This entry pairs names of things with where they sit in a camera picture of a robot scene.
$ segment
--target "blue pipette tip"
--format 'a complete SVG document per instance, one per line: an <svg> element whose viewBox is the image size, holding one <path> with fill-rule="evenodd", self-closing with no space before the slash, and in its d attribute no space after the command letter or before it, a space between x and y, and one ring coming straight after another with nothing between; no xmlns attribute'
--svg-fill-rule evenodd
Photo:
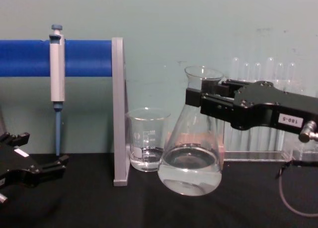
<svg viewBox="0 0 318 228"><path fill-rule="evenodd" d="M54 102L55 110L55 152L56 156L60 156L61 150L61 110L63 108L62 102Z"/></svg>

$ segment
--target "erlenmeyer flask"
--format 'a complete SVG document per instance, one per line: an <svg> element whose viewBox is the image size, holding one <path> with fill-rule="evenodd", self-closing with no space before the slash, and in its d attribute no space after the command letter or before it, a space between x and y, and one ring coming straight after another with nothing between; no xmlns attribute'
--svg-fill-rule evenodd
<svg viewBox="0 0 318 228"><path fill-rule="evenodd" d="M187 67L188 87L213 94L223 74L207 67ZM164 146L158 175L166 187L187 196L201 196L221 182L222 154L217 141L216 119L200 107L184 105Z"/></svg>

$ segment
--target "blue horizontal bar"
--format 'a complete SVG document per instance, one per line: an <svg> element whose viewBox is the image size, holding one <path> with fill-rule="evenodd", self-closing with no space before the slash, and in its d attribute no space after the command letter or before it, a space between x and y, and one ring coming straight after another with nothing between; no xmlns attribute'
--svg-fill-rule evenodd
<svg viewBox="0 0 318 228"><path fill-rule="evenodd" d="M112 76L111 40L66 40L66 76ZM0 40L0 76L50 76L50 41Z"/></svg>

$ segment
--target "black table surface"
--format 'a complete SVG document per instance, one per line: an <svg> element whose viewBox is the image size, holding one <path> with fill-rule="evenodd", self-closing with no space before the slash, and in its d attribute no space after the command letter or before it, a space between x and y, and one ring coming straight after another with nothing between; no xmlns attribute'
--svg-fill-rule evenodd
<svg viewBox="0 0 318 228"><path fill-rule="evenodd" d="M214 192L187 197L166 188L156 172L134 168L128 186L114 187L113 154L70 154L63 179L0 190L9 197L0 205L0 228L318 228L318 218L298 216L282 203L275 179L280 166L226 162ZM318 212L317 179L317 168L289 168L286 199Z"/></svg>

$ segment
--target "glass flask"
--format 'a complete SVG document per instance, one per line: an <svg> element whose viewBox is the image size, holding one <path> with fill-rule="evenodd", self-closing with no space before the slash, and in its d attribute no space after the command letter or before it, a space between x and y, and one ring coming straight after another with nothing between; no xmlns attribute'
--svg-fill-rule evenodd
<svg viewBox="0 0 318 228"><path fill-rule="evenodd" d="M170 113L139 108L127 113L130 130L130 164L139 171L157 171L163 152Z"/></svg>
<svg viewBox="0 0 318 228"><path fill-rule="evenodd" d="M185 68L188 88L215 93L223 74L204 66ZM200 113L200 107L184 105L167 139L158 175L174 192L201 196L214 191L221 182L223 155L218 146L216 119Z"/></svg>

